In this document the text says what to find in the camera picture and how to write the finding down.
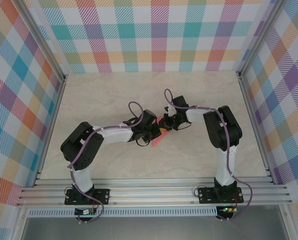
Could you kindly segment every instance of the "beige surface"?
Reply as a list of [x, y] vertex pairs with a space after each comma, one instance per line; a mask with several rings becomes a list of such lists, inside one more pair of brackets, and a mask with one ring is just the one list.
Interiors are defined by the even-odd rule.
[[[236, 154], [236, 176], [266, 176], [235, 73], [196, 71], [71, 74], [42, 178], [70, 178], [60, 146], [80, 122], [88, 121], [95, 126], [119, 124], [132, 117], [129, 101], [137, 101], [144, 109], [161, 116], [167, 106], [165, 88], [170, 88], [174, 97], [183, 95], [190, 106], [228, 105], [243, 132]], [[102, 146], [91, 164], [94, 179], [198, 178], [215, 174], [215, 148], [205, 125], [200, 123], [171, 132], [155, 147], [151, 144], [139, 147], [135, 142]]]

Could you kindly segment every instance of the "perforated metal strip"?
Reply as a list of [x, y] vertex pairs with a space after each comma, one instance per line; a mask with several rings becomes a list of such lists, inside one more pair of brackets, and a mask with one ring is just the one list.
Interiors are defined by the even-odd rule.
[[[216, 215], [217, 210], [215, 206], [106, 207], [102, 217], [194, 217]], [[76, 215], [74, 215], [74, 208], [31, 208], [28, 217], [69, 218], [76, 217]]]

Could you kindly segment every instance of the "black mounting plate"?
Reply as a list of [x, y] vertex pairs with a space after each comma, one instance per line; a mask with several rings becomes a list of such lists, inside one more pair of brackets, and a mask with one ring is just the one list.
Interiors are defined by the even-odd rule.
[[[110, 190], [103, 188], [92, 188], [87, 195], [101, 201], [103, 205], [109, 204]], [[92, 205], [93, 201], [88, 197], [81, 195], [75, 188], [66, 191], [64, 205]]]
[[[200, 204], [235, 204], [235, 199], [230, 196], [225, 201], [219, 201], [217, 195], [215, 194], [213, 187], [199, 187], [198, 188], [198, 194], [199, 197], [199, 203]], [[237, 203], [241, 204], [243, 203], [243, 195], [240, 187], [236, 188], [235, 194], [233, 194], [237, 198]]]

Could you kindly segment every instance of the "marble floor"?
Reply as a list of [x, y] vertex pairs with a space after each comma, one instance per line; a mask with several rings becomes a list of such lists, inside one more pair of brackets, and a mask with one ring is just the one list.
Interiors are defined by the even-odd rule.
[[[192, 105], [228, 105], [241, 126], [235, 162], [237, 177], [266, 176], [242, 93], [233, 71], [122, 72], [70, 74], [42, 171], [42, 179], [69, 179], [60, 146], [79, 123], [108, 126], [132, 118], [129, 101], [162, 116], [163, 91], [183, 95]], [[157, 145], [135, 142], [102, 146], [91, 164], [94, 179], [199, 178], [216, 174], [215, 148], [204, 124], [168, 133]]]

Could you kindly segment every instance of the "multicolored checkered backdrop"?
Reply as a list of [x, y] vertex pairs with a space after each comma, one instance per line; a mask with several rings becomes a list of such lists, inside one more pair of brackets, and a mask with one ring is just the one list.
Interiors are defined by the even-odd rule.
[[[30, 1], [38, 1], [40, 13]], [[256, 15], [261, 3], [269, 1], [26, 2], [47, 39], [50, 32], [45, 25], [52, 29], [56, 43], [51, 47], [59, 45], [55, 51], [59, 63], [67, 62], [68, 72], [88, 73], [232, 70], [248, 46], [242, 49], [245, 41], [256, 31], [257, 24], [251, 28], [253, 22], [260, 23]], [[39, 14], [47, 18], [44, 25]]]
[[286, 184], [298, 229], [298, 0], [289, 0], [245, 84], [274, 173]]
[[11, 0], [0, 0], [0, 240], [37, 168], [59, 86]]

